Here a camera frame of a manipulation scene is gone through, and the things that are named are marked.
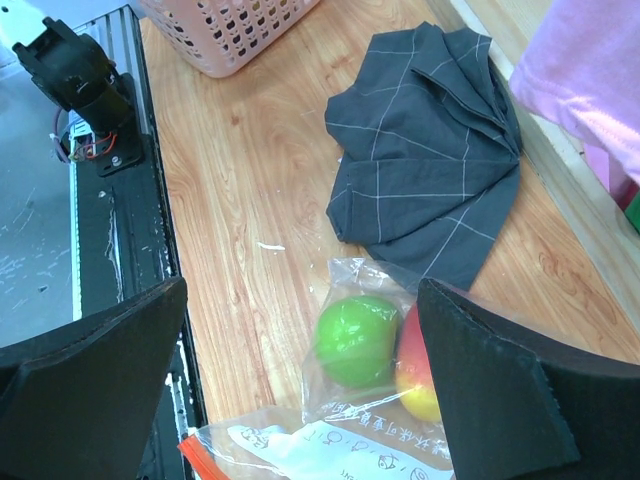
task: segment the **plastic basket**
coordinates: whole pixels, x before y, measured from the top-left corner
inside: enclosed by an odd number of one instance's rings
[[[205,74],[227,77],[320,0],[140,0],[173,47]]]

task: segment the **toy fruit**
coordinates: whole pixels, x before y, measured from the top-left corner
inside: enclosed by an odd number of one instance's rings
[[[397,360],[396,388],[398,393],[402,394],[400,401],[404,407],[419,420],[441,421],[417,305],[409,310],[405,320]]]
[[[401,314],[393,303],[372,295],[339,300],[320,315],[314,352],[325,373],[349,388],[389,382]]]

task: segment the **purple cloth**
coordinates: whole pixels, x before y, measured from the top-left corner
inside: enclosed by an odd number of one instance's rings
[[[640,183],[639,32],[636,0],[555,0],[509,81],[518,102],[585,143],[614,197],[626,175]]]

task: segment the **dark checkered cloth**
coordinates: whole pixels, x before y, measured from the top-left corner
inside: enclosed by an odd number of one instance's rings
[[[427,23],[375,35],[326,112],[345,150],[327,209],[338,238],[465,290],[520,180],[520,132],[490,42]]]

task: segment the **green apple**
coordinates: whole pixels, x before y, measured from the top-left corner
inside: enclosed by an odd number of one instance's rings
[[[314,351],[325,373],[349,388],[369,388],[389,382],[401,314],[384,298],[347,297],[320,315]]]

